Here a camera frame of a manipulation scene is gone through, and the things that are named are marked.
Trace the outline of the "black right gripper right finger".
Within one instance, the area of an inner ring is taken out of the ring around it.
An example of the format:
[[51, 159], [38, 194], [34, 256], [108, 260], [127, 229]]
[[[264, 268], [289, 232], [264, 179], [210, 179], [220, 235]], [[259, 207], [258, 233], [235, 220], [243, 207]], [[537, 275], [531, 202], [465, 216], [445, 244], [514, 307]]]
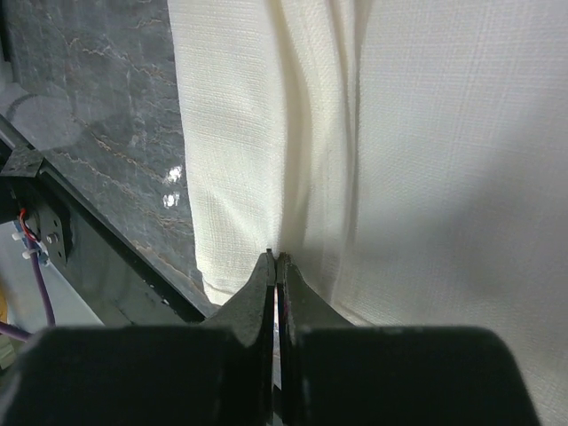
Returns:
[[299, 267], [287, 253], [281, 253], [277, 260], [277, 294], [282, 421], [296, 425], [302, 401], [298, 333], [303, 328], [349, 327], [351, 323], [305, 282]]

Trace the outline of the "white cloth napkin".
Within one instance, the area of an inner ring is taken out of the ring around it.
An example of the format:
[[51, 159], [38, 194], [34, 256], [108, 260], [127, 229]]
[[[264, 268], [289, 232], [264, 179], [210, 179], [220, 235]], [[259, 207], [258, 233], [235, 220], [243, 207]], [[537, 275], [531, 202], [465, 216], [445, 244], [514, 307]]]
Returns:
[[359, 323], [475, 324], [567, 397], [564, 1], [171, 1], [213, 304], [288, 252]]

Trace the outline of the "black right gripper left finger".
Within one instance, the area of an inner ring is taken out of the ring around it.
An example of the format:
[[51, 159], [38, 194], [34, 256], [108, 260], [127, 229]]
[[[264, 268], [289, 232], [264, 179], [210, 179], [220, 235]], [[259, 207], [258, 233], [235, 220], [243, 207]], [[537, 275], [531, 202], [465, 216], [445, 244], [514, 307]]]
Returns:
[[221, 332], [219, 425], [266, 425], [272, 420], [276, 265], [267, 250], [246, 284], [202, 326]]

